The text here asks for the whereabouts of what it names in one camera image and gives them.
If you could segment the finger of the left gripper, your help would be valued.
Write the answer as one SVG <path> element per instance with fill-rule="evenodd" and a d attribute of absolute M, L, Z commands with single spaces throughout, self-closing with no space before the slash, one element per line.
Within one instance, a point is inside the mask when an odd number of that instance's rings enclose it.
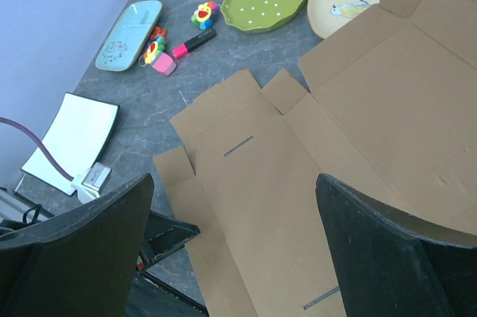
<path fill-rule="evenodd" d="M 188 241 L 199 234 L 200 229 L 197 225 L 172 219 L 151 210 L 139 251 L 139 267 L 149 269 L 184 248 Z"/>

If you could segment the brown cardboard box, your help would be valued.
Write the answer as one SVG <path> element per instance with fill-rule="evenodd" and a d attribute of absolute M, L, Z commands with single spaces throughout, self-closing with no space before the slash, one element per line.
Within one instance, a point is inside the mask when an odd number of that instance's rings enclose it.
<path fill-rule="evenodd" d="M 343 316 L 315 197 L 328 173 L 476 231 L 476 3 L 380 0 L 300 58 L 305 83 L 249 71 L 172 120 L 155 156 L 211 316 Z"/>

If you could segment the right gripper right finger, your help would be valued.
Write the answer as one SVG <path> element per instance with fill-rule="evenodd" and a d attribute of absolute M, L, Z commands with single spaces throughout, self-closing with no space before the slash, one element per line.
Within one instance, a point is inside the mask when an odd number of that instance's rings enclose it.
<path fill-rule="evenodd" d="M 320 174 L 318 211 L 348 316 L 475 316 L 476 235 Z"/>

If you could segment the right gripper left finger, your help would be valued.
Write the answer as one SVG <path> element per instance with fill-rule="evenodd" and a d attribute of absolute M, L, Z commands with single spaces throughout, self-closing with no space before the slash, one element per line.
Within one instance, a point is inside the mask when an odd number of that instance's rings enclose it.
<path fill-rule="evenodd" d="M 154 193 L 150 174 L 1 236 L 2 316 L 122 316 Z"/>

